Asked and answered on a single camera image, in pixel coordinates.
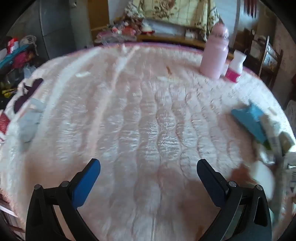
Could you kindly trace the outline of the white milk carton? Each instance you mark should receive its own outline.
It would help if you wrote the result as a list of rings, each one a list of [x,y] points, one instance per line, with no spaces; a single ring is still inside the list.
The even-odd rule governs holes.
[[[266,198],[271,201],[275,190],[275,178],[272,171],[261,161],[254,162],[249,169],[250,178],[263,187]]]

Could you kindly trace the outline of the blue snack packet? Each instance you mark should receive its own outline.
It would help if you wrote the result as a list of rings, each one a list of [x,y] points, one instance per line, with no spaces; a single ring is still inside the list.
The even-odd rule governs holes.
[[[264,112],[254,103],[241,109],[233,109],[232,116],[250,132],[260,144],[267,142],[266,133],[261,125],[260,118]]]

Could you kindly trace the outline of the green white medicine box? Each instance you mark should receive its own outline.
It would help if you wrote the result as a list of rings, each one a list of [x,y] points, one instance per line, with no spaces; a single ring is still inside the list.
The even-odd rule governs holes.
[[[269,115],[263,115],[260,118],[260,123],[265,131],[266,137],[274,155],[281,157],[282,148],[280,144],[280,123]]]

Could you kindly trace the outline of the pink quilted table cover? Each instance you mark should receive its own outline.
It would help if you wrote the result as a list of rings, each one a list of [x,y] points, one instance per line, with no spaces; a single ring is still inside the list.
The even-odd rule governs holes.
[[[79,213],[99,240],[198,240],[219,209],[197,161],[239,184],[256,161],[253,137],[231,111],[254,103],[292,133],[253,73],[212,80],[201,59],[168,45],[95,47],[23,80],[1,143],[1,194],[21,227],[36,184],[58,186],[96,158],[101,174]]]

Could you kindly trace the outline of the white bottle pink label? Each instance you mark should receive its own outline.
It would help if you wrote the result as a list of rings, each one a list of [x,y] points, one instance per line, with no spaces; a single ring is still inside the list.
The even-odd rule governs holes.
[[[243,72],[243,63],[246,59],[246,55],[242,52],[235,50],[233,54],[233,59],[228,65],[228,69],[226,71],[225,77],[234,82],[237,83],[238,79],[240,78],[242,72]]]

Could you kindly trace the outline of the wooden chair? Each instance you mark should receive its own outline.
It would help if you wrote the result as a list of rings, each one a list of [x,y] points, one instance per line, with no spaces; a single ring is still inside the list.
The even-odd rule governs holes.
[[[272,90],[277,78],[283,51],[276,52],[270,36],[257,35],[255,30],[244,29],[246,59],[244,67],[255,73]]]

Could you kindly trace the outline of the pink water bottle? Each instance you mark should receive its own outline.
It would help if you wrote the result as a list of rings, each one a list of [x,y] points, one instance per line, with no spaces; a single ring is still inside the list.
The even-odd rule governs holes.
[[[216,23],[205,45],[200,72],[211,79],[219,79],[229,52],[229,31],[223,23]]]

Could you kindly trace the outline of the pile of colourful clothes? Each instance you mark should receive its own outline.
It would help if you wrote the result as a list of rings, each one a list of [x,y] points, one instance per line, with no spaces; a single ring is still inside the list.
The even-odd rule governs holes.
[[[15,95],[18,84],[25,78],[24,69],[38,56],[37,37],[22,39],[6,36],[1,41],[1,110]]]

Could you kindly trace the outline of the grey refrigerator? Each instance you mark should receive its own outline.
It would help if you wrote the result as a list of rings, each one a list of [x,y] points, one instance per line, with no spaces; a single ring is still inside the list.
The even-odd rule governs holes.
[[[34,1],[8,36],[37,38],[37,53],[49,60],[93,46],[87,1]]]

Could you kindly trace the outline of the floral cloth covered television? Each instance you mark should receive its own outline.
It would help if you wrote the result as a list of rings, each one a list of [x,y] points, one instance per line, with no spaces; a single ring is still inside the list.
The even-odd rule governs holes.
[[[198,37],[207,41],[212,28],[222,23],[214,1],[130,1],[124,15],[134,20],[152,19],[185,27],[195,31]]]

